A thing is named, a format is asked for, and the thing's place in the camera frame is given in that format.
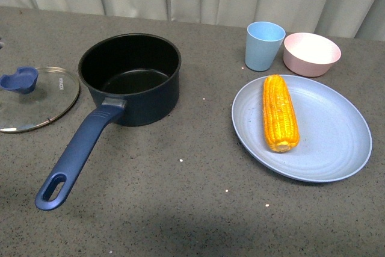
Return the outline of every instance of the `light blue cup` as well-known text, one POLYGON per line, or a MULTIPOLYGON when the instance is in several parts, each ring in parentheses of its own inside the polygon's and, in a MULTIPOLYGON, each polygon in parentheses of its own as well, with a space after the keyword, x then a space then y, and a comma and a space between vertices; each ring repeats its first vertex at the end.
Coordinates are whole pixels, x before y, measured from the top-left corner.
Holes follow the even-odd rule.
POLYGON ((246 58, 249 69, 263 72, 271 67, 285 37, 285 30, 271 22, 254 22, 247 27, 246 58))

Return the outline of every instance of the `handle hole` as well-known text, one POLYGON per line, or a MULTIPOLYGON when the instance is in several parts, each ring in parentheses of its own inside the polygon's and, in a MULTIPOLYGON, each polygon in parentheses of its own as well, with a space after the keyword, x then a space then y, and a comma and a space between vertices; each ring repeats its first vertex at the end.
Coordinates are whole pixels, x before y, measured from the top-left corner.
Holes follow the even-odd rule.
POLYGON ((66 180, 67 178, 64 175, 55 176, 43 194, 43 199, 45 201, 55 200, 66 180))

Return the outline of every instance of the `glass lid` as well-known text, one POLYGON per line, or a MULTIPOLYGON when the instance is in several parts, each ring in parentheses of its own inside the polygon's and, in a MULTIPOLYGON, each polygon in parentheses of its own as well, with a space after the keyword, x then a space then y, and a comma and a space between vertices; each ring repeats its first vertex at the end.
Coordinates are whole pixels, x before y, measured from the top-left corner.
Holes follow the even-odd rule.
POLYGON ((35 89, 19 94, 0 88, 0 132, 25 132, 45 126, 76 102, 78 77, 59 67, 39 67, 35 89))

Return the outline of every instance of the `oval plate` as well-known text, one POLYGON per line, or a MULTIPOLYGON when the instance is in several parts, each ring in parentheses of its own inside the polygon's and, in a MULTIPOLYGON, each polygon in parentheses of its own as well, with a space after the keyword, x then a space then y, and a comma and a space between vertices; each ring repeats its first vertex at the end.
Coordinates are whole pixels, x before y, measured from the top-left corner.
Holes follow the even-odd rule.
POLYGON ((262 78, 235 96, 232 119, 245 148, 271 170, 299 181, 334 182, 356 174, 372 152, 369 126, 358 109, 324 84, 300 76, 282 75, 293 101, 300 143, 277 153, 265 142, 262 118, 262 78))

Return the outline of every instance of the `pink bowl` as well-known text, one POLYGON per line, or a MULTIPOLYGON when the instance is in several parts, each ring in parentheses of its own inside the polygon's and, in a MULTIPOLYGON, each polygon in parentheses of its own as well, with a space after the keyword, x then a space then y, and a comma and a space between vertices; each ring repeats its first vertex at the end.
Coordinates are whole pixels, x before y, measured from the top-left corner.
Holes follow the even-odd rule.
POLYGON ((286 67, 302 76, 323 75, 341 57, 341 50, 334 42, 313 33, 290 34, 283 45, 286 67))

